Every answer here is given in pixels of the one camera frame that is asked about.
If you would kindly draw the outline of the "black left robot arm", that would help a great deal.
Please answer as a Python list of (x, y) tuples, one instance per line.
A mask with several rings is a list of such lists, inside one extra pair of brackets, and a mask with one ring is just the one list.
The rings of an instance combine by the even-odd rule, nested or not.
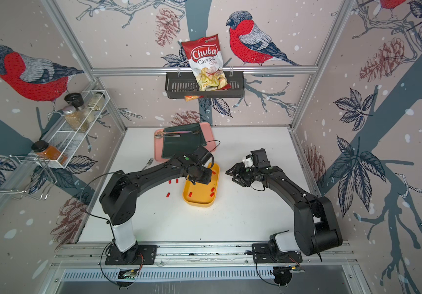
[(214, 162), (212, 153), (205, 147), (198, 147), (192, 153), (179, 153), (148, 169), (130, 173), (119, 170), (112, 174), (100, 196), (100, 204), (111, 224), (113, 249), (120, 253), (125, 263), (132, 263), (139, 256), (131, 220), (138, 197), (173, 179), (185, 178), (192, 184), (209, 184), (212, 170), (206, 167), (208, 161)]

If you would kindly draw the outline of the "yellow plastic storage box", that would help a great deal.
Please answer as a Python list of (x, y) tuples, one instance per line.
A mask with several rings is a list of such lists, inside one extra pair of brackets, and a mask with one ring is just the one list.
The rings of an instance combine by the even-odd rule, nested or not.
[[(186, 181), (182, 196), (187, 204), (207, 208), (215, 201), (220, 177), (220, 166), (215, 163), (214, 166), (211, 167), (211, 164), (209, 164), (209, 168), (212, 170), (212, 180), (209, 184), (192, 184), (190, 181)], [(213, 191), (215, 195), (210, 197), (210, 194), (212, 193), (211, 189), (213, 187), (215, 188)]]

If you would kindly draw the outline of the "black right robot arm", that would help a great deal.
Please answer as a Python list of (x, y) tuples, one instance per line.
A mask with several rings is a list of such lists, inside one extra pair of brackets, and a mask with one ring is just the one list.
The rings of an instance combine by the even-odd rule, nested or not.
[(258, 181), (264, 189), (279, 195), (293, 210), (294, 229), (272, 235), (277, 252), (299, 250), (306, 256), (339, 247), (343, 237), (332, 202), (316, 197), (290, 180), (278, 166), (272, 166), (264, 148), (252, 151), (226, 174), (242, 187)]

